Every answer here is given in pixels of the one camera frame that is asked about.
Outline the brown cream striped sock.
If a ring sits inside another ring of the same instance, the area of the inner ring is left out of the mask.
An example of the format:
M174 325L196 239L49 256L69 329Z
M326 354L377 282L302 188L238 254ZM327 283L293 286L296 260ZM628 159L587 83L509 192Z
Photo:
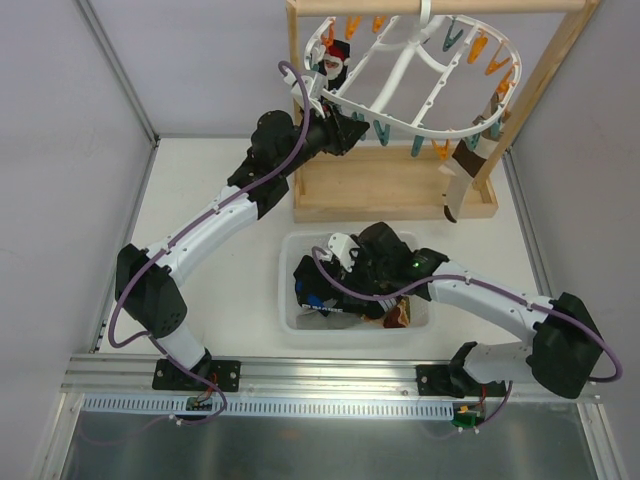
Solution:
M482 132L462 138L451 156L439 167L439 171L450 177L443 195L445 218L456 223L468 189L481 167L489 159L502 137L504 124L511 113L506 109L501 116Z

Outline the black blue sport sock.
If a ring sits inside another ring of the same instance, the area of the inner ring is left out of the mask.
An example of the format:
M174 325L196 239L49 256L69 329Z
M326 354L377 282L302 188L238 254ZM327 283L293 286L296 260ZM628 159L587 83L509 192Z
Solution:
M296 299L303 309L314 310L324 317L348 313L379 319L385 314L379 303L359 300L335 289L322 276L310 255L302 257L293 277Z

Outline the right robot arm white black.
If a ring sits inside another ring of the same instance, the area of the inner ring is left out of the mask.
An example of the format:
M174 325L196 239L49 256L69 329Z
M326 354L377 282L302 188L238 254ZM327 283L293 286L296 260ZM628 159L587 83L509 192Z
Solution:
M354 299L419 297L515 336L511 343L464 343L445 372L428 379L445 395L462 398L482 385L512 381L537 382L559 397L576 399L592 380L603 340L585 303L573 294L552 299L496 285L443 253L411 249L383 222L359 234L332 234L329 250L341 266L338 281Z

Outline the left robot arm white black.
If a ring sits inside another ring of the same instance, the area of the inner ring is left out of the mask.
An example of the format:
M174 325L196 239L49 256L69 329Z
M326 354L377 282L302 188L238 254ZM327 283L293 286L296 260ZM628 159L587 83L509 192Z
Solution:
M300 125L284 111L270 111L259 118L245 160L201 213L146 248L120 250L112 315L126 312L137 321L186 388L208 389L216 377L209 351L186 324L181 286L217 248L283 199L289 175L320 153L348 153L368 129L368 122L333 104L306 114Z

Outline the teal clothes peg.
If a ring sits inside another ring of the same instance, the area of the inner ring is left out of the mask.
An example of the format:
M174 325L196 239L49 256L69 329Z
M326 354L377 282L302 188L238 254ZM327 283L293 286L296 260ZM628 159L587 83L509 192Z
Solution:
M391 126L379 120L374 120L373 127L380 145L386 147L390 141Z

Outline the white round clip hanger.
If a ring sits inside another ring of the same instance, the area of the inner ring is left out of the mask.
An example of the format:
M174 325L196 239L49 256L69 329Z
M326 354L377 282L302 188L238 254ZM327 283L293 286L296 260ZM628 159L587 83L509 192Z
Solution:
M418 140L449 143L482 132L509 110L522 77L515 45L464 15L329 16L306 41L304 69L320 72L335 40L351 46L348 74L338 90L326 85L321 100Z

